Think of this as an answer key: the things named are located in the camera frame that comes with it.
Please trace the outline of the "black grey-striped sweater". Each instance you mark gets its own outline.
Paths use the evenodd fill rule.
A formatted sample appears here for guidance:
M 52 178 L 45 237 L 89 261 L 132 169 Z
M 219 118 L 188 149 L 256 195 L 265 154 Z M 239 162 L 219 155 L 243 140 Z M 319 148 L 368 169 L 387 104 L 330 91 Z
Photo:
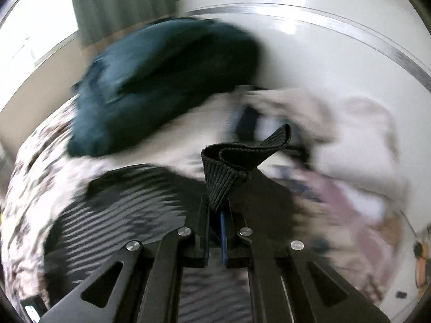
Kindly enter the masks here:
M 201 197 L 222 197 L 280 149 L 294 151 L 291 128 L 281 126 L 254 145 L 216 144 L 204 152 L 208 183 L 148 164 L 107 172 L 61 212 L 44 245 L 50 309 L 128 242 L 150 244 L 184 226 Z M 183 270 L 176 322 L 249 322 L 242 280 L 220 265 Z

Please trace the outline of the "beige and navy clothes pile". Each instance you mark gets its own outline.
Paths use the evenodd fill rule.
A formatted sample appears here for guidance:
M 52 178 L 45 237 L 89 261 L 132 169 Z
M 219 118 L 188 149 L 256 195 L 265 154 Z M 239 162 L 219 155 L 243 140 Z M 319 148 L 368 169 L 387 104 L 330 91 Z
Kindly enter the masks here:
M 239 90 L 237 97 L 239 114 L 235 119 L 233 135 L 239 142 L 257 144 L 281 126 L 288 125 L 294 151 L 286 149 L 284 152 L 306 163 L 314 146 L 333 142 L 336 138 L 337 129 L 331 109 L 306 90 Z

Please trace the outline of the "floral bed blanket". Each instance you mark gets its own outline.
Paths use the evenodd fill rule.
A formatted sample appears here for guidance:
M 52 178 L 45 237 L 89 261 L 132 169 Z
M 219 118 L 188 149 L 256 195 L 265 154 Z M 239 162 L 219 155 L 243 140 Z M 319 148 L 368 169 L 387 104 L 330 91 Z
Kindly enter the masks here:
M 90 182 L 109 171 L 148 164 L 203 181 L 200 152 L 234 137 L 237 93 L 209 97 L 138 146 L 104 157 L 71 157 L 67 144 L 76 114 L 74 100 L 52 113 L 21 145 L 1 207 L 1 257 L 6 296 L 21 319 L 24 302 L 40 299 L 50 307 L 44 279 L 44 245 L 63 210 Z M 387 294 L 397 266 L 402 236 L 392 209 L 370 224 L 342 195 L 335 180 L 307 171 L 282 154 L 262 165 L 271 179 L 289 187 L 298 210 L 294 230 L 374 304 Z

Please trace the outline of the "white crumpled garment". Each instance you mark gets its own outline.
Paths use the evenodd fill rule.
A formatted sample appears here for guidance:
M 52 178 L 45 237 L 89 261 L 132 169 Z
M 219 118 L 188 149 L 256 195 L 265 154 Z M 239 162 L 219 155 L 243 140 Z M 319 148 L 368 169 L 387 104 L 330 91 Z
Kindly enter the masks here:
M 351 97 L 340 102 L 335 119 L 335 138 L 315 146 L 312 167 L 334 179 L 370 224 L 379 224 L 389 209 L 403 209 L 408 194 L 393 117 L 371 99 Z

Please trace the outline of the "dark teal velvet duvet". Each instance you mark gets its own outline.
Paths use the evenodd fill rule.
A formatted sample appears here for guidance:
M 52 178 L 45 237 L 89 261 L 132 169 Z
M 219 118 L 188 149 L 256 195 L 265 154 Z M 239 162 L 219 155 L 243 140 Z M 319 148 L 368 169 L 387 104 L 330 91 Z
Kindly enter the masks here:
M 258 62 L 256 39 L 228 23 L 150 23 L 98 54 L 75 85 L 67 151 L 102 157 L 133 147 L 210 96 L 248 85 Z

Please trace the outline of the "white bed headboard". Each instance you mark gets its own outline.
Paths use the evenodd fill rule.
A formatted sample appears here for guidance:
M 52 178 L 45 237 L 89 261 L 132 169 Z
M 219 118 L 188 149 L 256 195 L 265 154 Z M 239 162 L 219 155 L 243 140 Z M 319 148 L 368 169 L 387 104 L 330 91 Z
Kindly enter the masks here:
M 381 304 L 403 322 L 419 302 L 413 244 L 430 224 L 430 8 L 422 0 L 180 0 L 263 45 L 262 87 L 299 87 L 334 102 L 361 95 L 392 113 L 408 179 L 401 266 Z

